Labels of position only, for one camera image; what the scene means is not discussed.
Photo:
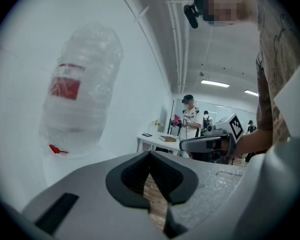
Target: plastic bottle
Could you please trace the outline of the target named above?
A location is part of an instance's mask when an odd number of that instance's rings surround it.
[[[99,22],[80,27],[65,43],[39,129],[54,153],[68,158],[92,153],[106,126],[122,59],[117,34]]]

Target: book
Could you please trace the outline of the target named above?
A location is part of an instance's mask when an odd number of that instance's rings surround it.
[[[176,142],[177,141],[177,139],[172,138],[170,136],[159,136],[159,139],[164,142]]]

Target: ceiling light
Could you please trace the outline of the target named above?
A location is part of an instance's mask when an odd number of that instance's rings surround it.
[[[201,84],[221,86],[221,87],[229,87],[229,84],[220,83],[220,82],[211,82],[211,81],[206,81],[206,80],[202,80]]]
[[[251,94],[251,95],[254,95],[254,96],[259,96],[258,93],[253,92],[253,91],[250,91],[250,90],[245,90],[244,92],[245,92],[246,94]]]

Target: person's neck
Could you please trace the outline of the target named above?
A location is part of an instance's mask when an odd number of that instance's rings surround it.
[[[244,21],[258,25],[257,0],[243,0],[243,5],[245,9]]]

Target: bottle label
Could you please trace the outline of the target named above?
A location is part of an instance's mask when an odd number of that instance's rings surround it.
[[[60,64],[53,73],[50,95],[76,100],[85,68],[74,64]]]

